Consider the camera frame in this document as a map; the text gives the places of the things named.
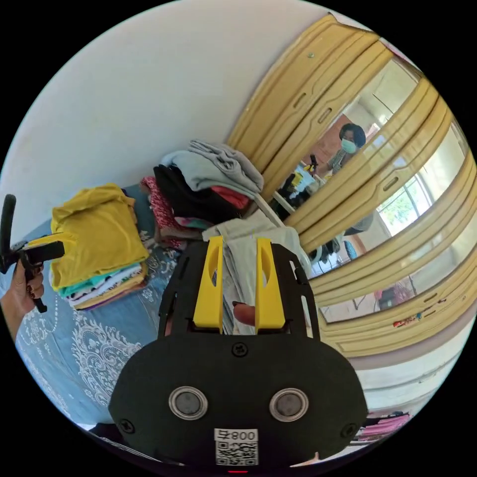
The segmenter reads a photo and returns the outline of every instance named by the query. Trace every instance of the face mask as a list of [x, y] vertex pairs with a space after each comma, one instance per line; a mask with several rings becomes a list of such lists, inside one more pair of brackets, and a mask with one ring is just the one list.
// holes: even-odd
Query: face mask
[[349, 141], [347, 139], [342, 139], [341, 140], [341, 147], [343, 148], [344, 151], [346, 151], [348, 154], [353, 154], [356, 152], [356, 144], [354, 142]]

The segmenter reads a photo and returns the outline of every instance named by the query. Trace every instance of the woman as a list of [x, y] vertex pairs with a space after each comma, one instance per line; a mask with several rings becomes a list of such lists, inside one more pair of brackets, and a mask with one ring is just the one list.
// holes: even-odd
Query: woman
[[339, 131], [341, 148], [325, 164], [317, 168], [320, 177], [325, 176], [329, 171], [336, 174], [365, 144], [366, 134], [361, 126], [357, 124], [345, 124]]
[[[317, 168], [317, 174], [324, 177], [329, 171], [336, 174], [341, 168], [366, 144], [366, 134], [361, 126], [357, 124], [345, 124], [339, 131], [341, 139], [341, 148], [325, 164]], [[370, 214], [360, 220], [353, 227], [350, 227], [344, 233], [346, 236], [365, 232], [373, 223], [374, 215]]]

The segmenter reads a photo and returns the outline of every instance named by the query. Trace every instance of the label sticker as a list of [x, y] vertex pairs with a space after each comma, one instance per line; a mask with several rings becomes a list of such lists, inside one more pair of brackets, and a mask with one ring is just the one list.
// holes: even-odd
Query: label sticker
[[258, 429], [214, 429], [214, 439], [217, 465], [258, 465]]

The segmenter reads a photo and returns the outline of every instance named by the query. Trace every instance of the hand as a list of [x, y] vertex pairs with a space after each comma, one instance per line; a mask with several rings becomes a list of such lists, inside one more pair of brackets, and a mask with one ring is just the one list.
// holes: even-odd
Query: hand
[[35, 308], [34, 298], [41, 298], [45, 293], [43, 286], [43, 266], [33, 271], [33, 280], [26, 283], [25, 268], [21, 262], [17, 263], [10, 289], [7, 293], [11, 293], [16, 310], [19, 314], [25, 316]]
[[255, 307], [246, 305], [245, 303], [232, 303], [234, 306], [234, 316], [237, 321], [249, 326], [255, 326]]
[[23, 317], [35, 308], [33, 299], [41, 298], [45, 293], [42, 271], [43, 267], [36, 269], [33, 280], [26, 283], [25, 268], [18, 262], [10, 288], [1, 299], [1, 309], [14, 340]]

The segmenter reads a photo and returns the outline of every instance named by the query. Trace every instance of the yellow shirt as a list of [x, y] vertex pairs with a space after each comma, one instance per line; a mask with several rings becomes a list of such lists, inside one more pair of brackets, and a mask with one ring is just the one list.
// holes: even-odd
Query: yellow shirt
[[117, 185], [106, 184], [83, 189], [53, 209], [52, 233], [65, 232], [76, 241], [65, 242], [65, 255], [51, 264], [54, 290], [146, 260], [133, 205]]
[[296, 187], [303, 179], [303, 176], [299, 172], [295, 172], [295, 177], [292, 180], [292, 187]]

